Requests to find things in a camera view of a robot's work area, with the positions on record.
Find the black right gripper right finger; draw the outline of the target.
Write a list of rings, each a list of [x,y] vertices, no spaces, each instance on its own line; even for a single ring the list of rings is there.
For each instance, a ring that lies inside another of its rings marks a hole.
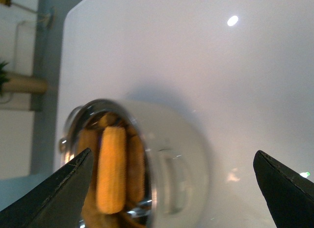
[[[314,226],[314,183],[267,153],[253,160],[258,186],[278,228]]]

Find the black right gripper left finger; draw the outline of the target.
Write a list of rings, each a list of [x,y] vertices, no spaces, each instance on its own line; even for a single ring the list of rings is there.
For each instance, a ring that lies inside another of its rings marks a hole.
[[[93,152],[87,148],[0,212],[2,228],[75,228],[89,188]]]

